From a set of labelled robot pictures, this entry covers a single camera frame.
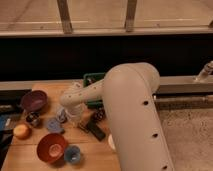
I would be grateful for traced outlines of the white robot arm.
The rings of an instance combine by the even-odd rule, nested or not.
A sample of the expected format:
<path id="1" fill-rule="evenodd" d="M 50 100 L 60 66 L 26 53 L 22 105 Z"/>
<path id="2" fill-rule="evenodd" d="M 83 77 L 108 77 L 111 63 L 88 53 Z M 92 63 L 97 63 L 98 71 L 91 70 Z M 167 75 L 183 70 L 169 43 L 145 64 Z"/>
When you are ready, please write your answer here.
<path id="1" fill-rule="evenodd" d="M 153 94 L 160 85 L 149 63 L 111 68 L 85 88 L 65 90 L 60 104 L 70 112 L 89 100 L 102 100 L 121 171 L 175 171 Z"/>

